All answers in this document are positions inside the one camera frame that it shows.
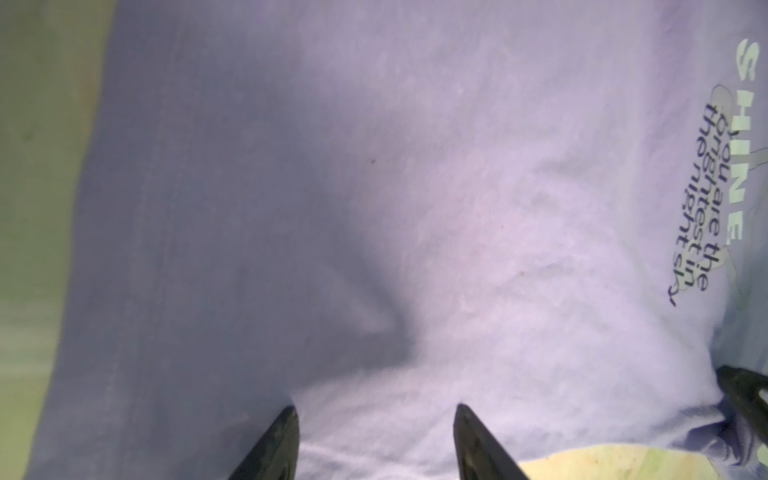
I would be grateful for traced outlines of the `purple t shirt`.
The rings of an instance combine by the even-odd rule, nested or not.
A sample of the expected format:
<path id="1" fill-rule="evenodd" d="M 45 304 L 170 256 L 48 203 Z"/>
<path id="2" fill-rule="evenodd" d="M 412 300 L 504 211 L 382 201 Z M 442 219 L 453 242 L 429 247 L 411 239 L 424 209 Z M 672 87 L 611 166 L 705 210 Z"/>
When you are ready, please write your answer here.
<path id="1" fill-rule="evenodd" d="M 30 479 L 453 479 L 599 444 L 762 479 L 763 1 L 121 1 Z"/>

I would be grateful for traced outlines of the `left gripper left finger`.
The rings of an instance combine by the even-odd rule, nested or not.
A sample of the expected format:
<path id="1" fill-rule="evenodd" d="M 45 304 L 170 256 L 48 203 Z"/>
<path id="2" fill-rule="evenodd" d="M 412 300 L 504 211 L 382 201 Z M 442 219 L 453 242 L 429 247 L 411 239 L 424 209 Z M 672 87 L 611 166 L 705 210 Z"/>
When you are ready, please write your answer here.
<path id="1" fill-rule="evenodd" d="M 294 480 L 299 443 L 299 417 L 291 405 L 281 411 L 228 479 Z"/>

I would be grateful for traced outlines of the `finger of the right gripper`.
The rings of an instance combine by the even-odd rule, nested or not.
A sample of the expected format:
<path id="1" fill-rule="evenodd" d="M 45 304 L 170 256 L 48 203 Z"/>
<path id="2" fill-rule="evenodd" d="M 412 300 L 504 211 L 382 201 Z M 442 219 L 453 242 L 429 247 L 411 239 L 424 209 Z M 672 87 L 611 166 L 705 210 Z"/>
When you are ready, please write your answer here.
<path id="1" fill-rule="evenodd" d="M 734 410 L 767 443 L 767 376 L 752 370 L 722 366 L 717 382 Z"/>

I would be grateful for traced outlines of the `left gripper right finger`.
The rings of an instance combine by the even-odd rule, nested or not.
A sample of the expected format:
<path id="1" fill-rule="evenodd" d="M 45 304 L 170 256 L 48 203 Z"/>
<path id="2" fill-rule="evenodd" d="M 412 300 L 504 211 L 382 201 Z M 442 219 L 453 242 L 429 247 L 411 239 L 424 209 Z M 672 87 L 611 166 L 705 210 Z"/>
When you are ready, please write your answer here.
<path id="1" fill-rule="evenodd" d="M 453 439 L 460 480 L 528 480 L 529 477 L 466 404 L 457 405 Z"/>

